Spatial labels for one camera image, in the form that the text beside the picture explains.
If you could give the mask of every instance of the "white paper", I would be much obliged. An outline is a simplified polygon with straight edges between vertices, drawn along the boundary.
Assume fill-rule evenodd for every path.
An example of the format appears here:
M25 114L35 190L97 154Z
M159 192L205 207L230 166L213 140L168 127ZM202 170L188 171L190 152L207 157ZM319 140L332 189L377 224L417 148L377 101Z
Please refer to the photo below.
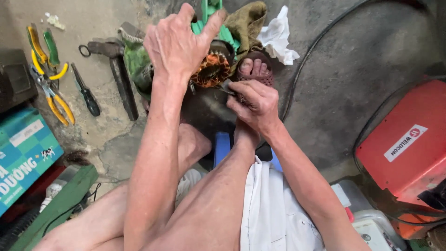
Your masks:
M288 25L288 7L283 6L277 18L271 20L268 26L262 27L257 39L262 42L266 52L271 58L278 58L284 65L292 65L293 60L300 56L296 51L289 50L289 25Z

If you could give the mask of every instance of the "toe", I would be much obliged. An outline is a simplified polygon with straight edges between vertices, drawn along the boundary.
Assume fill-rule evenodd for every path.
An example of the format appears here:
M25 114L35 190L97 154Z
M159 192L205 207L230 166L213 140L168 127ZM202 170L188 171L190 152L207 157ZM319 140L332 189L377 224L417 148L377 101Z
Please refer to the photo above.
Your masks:
M251 71L252 71L252 59L245 59L242 62L242 65L240 65L240 72L243 75L251 75Z
M252 67L252 75L258 76L260 74L260 67L262 66L262 60L254 60L254 66Z
M267 71L268 71L268 66L265 63L262 63L260 66L260 76L267 75L268 74Z

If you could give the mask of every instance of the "wire cutter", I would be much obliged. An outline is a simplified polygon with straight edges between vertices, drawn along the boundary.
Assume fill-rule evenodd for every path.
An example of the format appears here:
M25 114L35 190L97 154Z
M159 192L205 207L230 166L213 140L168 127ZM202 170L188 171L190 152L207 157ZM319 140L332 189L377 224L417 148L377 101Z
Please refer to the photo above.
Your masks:
M37 71L41 75L47 73L40 66L40 64L42 64L46 65L48 69L53 72L54 76L50 76L50 80L57 80L62 76L64 76L66 71L68 70L68 64L65 63L63 65L61 72L57 74L57 66L60 64L60 61L56 43L54 42L54 38L53 35L51 34L50 29L48 28L46 31L43 32L43 38L45 40L46 46L48 47L50 55L49 57L45 54L45 52L42 50L42 47L40 46L39 36L36 31L36 25L31 24L31 26L27 26L26 31L28 33L29 43L32 48L31 57L33 59L34 66L36 67ZM55 83L56 88L59 89L59 81L55 81L53 83Z
M64 111L66 112L70 122L74 125L74 116L71 111L71 109L68 107L68 105L63 101L58 94L56 94L50 86L51 80L48 80L48 77L46 75L42 75L39 73L37 68L30 64L29 65L29 72L31 73L31 76L33 77L36 84L40 85L45 92L46 100L48 101L48 105L51 108L51 111L56 115L56 117L62 122L64 125L68 125L68 121L62 116L62 114L57 109L56 105L54 104L53 98L62 106Z

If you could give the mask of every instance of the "screwdriver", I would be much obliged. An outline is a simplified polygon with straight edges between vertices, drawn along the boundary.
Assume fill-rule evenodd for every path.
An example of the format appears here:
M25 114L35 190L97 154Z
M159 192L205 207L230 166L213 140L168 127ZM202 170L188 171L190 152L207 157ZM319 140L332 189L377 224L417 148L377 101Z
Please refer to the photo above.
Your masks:
M87 105L88 110L93 116L99 116L101 114L101 111L99 110L98 103L96 103L96 100L92 96L90 89L85 87L85 84L81 76L79 75L78 69L76 69L74 63L71 63L71 71L74 74L74 82L78 86L81 94L84 96L85 104Z

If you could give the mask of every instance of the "concrete floor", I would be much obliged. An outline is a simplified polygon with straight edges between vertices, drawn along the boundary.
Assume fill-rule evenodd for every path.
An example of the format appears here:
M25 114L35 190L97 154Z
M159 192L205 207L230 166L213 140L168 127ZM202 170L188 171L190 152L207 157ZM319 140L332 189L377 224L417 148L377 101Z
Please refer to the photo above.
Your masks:
M290 24L289 48L303 55L316 35L357 0L265 1L266 23L287 5ZM0 0L0 46L29 51L25 26L36 23L41 32L49 24L44 13L58 15L65 31L52 28L61 61L75 63L86 85L101 106L95 118L85 107L71 73L60 81L60 93L71 107L76 124L65 127L52 114L43 95L36 101L62 147L87 149L89 160L100 174L104 194L131 174L132 164L145 125L145 113L135 92L140 118L130 122L122 106L106 57L83 58L80 44L93 38L116 36L116 29L129 21L144 29L183 1L158 0ZM198 0L187 1L197 8ZM233 12L248 0L225 5ZM393 90L419 77L424 68L438 61L436 46L425 15L396 3L371 4L346 18L321 41L298 82L293 109L285 125L290 134L328 181L355 175L350 149L356 135L378 104ZM290 67L273 61L283 112L292 73Z

